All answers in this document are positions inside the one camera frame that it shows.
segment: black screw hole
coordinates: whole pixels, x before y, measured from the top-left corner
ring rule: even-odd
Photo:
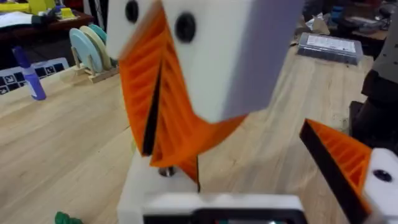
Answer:
[[[126,13],[126,18],[128,21],[132,22],[135,24],[138,20],[138,15],[139,15],[139,8],[138,8],[138,3],[136,0],[131,0],[127,2],[126,8],[125,8],[125,13]]]
[[[385,170],[374,170],[373,175],[376,176],[379,180],[384,182],[392,182],[391,175]]]
[[[175,35],[183,43],[190,43],[197,29],[194,16],[189,12],[181,14],[175,23]]]
[[[161,167],[159,168],[159,174],[162,177],[172,177],[175,174],[174,167]]]

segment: circular hole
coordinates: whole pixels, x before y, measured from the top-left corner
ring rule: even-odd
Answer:
[[[175,23],[175,35],[183,43],[190,43],[196,32],[194,16],[189,12],[181,14]]]
[[[392,176],[385,170],[374,170],[373,175],[384,182],[392,182]]]
[[[127,2],[125,8],[125,14],[128,21],[132,22],[133,24],[137,22],[139,15],[139,8],[136,0],[131,0]]]

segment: wooden table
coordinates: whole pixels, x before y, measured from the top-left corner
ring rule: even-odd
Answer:
[[[310,223],[344,223],[299,130],[306,117],[346,128],[373,61],[347,66],[295,51],[270,107],[200,156],[203,191],[297,194]],[[0,96],[0,223],[53,223],[58,210],[85,223],[117,223],[132,156],[119,77],[92,85],[62,72],[42,83],[45,101],[26,88]]]

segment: black and white pattern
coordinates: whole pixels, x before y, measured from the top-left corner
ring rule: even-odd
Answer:
[[[32,66],[40,79],[69,68],[66,58],[56,58],[46,62],[38,62],[34,63]],[[24,85],[26,85],[26,81],[22,74],[21,67],[0,70],[0,95],[6,94]]]

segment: clear plastic box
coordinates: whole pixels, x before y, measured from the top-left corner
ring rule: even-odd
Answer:
[[[357,40],[303,33],[298,43],[299,55],[357,65],[362,57],[362,44]]]

